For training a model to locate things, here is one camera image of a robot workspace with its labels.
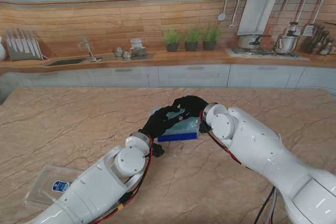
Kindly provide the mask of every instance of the marble countertop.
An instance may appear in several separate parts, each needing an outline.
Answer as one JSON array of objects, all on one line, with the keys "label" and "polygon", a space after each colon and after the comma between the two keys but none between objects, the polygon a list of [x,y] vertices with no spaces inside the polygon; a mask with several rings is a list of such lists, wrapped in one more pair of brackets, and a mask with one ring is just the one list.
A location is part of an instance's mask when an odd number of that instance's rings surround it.
[{"label": "marble countertop", "polygon": [[[336,100],[324,90],[20,88],[0,106],[0,223],[39,213],[22,201],[46,164],[86,169],[140,129],[152,108],[188,94],[242,108],[302,160],[336,173]],[[261,175],[206,134],[163,148],[135,199],[105,223],[253,223],[271,190]],[[281,197],[274,223],[291,223]]]}]

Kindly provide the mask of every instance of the robotic arm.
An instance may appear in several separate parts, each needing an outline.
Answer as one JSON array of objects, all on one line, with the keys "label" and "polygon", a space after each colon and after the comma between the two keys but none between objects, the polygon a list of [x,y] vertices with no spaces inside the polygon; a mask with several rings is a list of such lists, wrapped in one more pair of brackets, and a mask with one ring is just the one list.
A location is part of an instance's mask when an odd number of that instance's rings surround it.
[{"label": "robotic arm", "polygon": [[[179,109],[185,112],[168,120],[166,114]],[[108,152],[28,223],[96,224],[110,209],[121,209],[135,196],[131,188],[142,183],[152,155],[163,154],[152,139],[190,116],[200,116],[239,162],[262,174],[281,192],[294,224],[336,223],[333,174],[303,163],[284,147],[276,133],[243,110],[208,104],[194,96],[176,99],[172,106],[156,111],[143,129],[126,139],[125,147]],[[146,157],[149,161],[143,171]]]},{"label": "robotic arm", "polygon": [[281,192],[294,224],[336,223],[333,174],[303,163],[276,133],[239,108],[212,103],[202,118],[242,164],[262,174]]}]

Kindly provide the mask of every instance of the plant pot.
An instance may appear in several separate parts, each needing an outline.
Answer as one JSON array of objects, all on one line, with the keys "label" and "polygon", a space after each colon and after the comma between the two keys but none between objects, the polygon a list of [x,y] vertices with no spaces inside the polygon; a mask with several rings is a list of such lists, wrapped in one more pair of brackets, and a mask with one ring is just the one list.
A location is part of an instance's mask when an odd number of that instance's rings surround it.
[{"label": "plant pot", "polygon": [[196,42],[184,42],[184,47],[186,51],[196,51],[198,41]]},{"label": "plant pot", "polygon": [[204,41],[203,42],[203,49],[204,50],[214,50],[216,47],[216,41]]},{"label": "plant pot", "polygon": [[178,49],[178,43],[166,44],[167,52],[176,52]]}]

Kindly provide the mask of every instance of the red cable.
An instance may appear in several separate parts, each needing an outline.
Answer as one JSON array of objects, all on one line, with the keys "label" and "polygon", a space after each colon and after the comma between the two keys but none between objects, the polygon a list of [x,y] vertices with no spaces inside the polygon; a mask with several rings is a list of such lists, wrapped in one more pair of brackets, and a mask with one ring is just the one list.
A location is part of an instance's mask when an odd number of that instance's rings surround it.
[{"label": "red cable", "polygon": [[[151,145],[153,144],[153,139],[151,138],[151,136],[149,136],[149,135],[147,135],[148,137],[149,137],[149,139],[150,139],[150,141],[151,141]],[[151,147],[151,155],[150,155],[150,158],[149,158],[149,160],[148,160],[148,169],[147,169],[147,171],[143,174],[143,176],[146,176],[146,174],[147,174],[147,172],[148,172],[148,170],[149,170],[149,167],[151,166],[151,163],[152,163],[152,157],[153,157],[153,148]],[[135,194],[133,194],[133,196],[128,200],[128,201],[126,201],[126,203],[125,204],[123,204],[124,206],[126,206],[129,202],[131,202],[131,200],[135,197],[135,195],[137,194],[137,192],[138,191],[136,191],[136,193]],[[111,215],[108,215],[108,216],[106,216],[106,217],[104,217],[104,218],[101,218],[101,219],[99,219],[99,220],[96,220],[96,221],[94,221],[92,224],[97,224],[97,223],[99,223],[99,222],[101,222],[101,221],[103,221],[103,220],[107,220],[107,219],[110,219],[113,215],[115,215],[117,212],[119,212],[119,209],[117,209],[113,214],[111,214]]]},{"label": "red cable", "polygon": [[[199,119],[200,119],[201,121],[202,121],[202,114],[203,114],[203,111],[204,111],[204,110],[202,110],[202,111],[200,112],[200,117],[199,117]],[[241,162],[235,157],[235,155],[233,155],[233,154],[229,151],[229,149],[228,149],[226,146],[224,146],[224,145],[222,145],[220,142],[218,142],[218,140],[215,139],[213,136],[210,135],[210,137],[212,138],[213,141],[215,141],[218,145],[220,145],[220,146],[223,148],[223,150],[225,150],[225,151],[231,156],[231,158],[233,158],[236,162],[238,162],[238,163],[241,164]]]}]

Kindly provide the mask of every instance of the wooden backsplash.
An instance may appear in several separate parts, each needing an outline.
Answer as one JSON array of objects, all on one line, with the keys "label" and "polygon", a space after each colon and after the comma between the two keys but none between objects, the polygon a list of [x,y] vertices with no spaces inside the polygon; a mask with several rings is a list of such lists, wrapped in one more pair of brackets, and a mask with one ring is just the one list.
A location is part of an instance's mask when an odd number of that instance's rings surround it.
[{"label": "wooden backsplash", "polygon": [[[268,29],[271,25],[286,25],[294,19],[301,0],[290,0],[285,12],[280,17],[279,8],[283,0],[277,0],[271,13]],[[300,25],[309,22],[317,0],[308,0]],[[236,0],[229,0],[226,19],[219,23],[221,38],[219,48],[237,45],[237,29],[246,0],[239,4],[236,27],[229,29]],[[159,4],[130,4],[104,7],[74,7],[63,4],[62,7],[15,8],[0,7],[0,36],[4,28],[19,27],[34,31],[39,38],[40,47],[48,57],[72,57],[87,54],[80,51],[78,43],[87,35],[95,54],[111,52],[116,47],[130,48],[131,38],[141,38],[148,51],[163,50],[162,30],[172,25],[177,29],[189,26],[205,28],[215,25],[224,1],[174,2],[162,1]],[[318,21],[336,21],[336,0],[325,0]],[[272,29],[279,33],[281,27]]]},{"label": "wooden backsplash", "polygon": [[[222,46],[229,46],[236,37],[245,2],[242,0],[239,3],[237,27],[229,29],[227,25],[237,1],[228,1],[226,19],[219,25],[222,31],[219,44]],[[84,35],[89,37],[94,54],[108,53],[118,46],[129,49],[131,38],[141,38],[143,45],[149,51],[154,51],[164,49],[163,29],[172,25],[177,29],[188,29],[190,25],[199,28],[215,25],[223,6],[223,1],[208,1],[76,9],[1,8],[0,28],[2,35],[6,27],[34,31],[42,53],[48,57],[85,55],[86,52],[78,47]]]}]

